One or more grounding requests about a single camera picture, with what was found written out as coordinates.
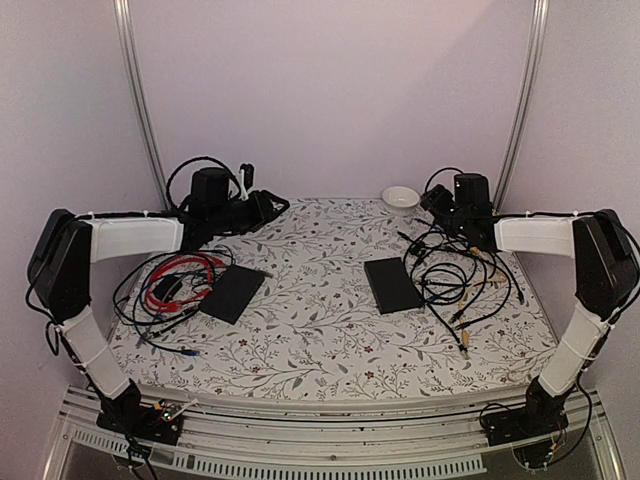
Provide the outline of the black TP-Link network switch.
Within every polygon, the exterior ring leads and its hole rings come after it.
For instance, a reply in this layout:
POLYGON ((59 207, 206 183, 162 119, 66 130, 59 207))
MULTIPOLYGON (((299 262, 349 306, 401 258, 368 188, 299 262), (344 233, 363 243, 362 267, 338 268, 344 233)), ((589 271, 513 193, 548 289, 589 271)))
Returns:
POLYGON ((422 297, 400 257, 367 261, 364 271, 381 314, 422 307, 422 297))

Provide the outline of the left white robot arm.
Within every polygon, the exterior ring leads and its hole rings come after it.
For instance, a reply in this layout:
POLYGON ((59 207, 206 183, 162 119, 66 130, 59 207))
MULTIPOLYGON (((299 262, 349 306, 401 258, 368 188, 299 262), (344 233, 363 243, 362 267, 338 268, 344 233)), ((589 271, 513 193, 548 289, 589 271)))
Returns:
POLYGON ((253 186, 253 168, 238 172, 209 157, 191 178, 190 193, 164 211, 87 213, 53 211, 27 267, 26 305, 47 318, 50 349, 66 352, 96 392, 99 427, 140 439, 177 443, 180 407, 147 406, 137 383, 119 365, 93 311, 93 268, 139 256, 146 277, 132 298, 114 298, 115 313, 139 339, 157 337, 203 313, 236 323, 265 280, 239 266, 217 237, 253 233, 289 209, 289 202, 253 186))

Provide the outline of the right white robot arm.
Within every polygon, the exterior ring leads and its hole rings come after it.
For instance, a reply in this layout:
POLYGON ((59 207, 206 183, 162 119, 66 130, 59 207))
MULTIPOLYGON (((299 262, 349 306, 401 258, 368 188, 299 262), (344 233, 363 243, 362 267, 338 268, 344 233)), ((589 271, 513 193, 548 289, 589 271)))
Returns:
POLYGON ((479 423, 492 446, 568 426, 565 404, 583 388, 612 328, 639 297, 639 244, 612 209, 501 213, 480 173, 450 168, 450 188, 429 178, 421 207, 446 234, 485 253, 531 254, 573 263, 574 306, 558 344, 519 408, 485 410, 479 423))

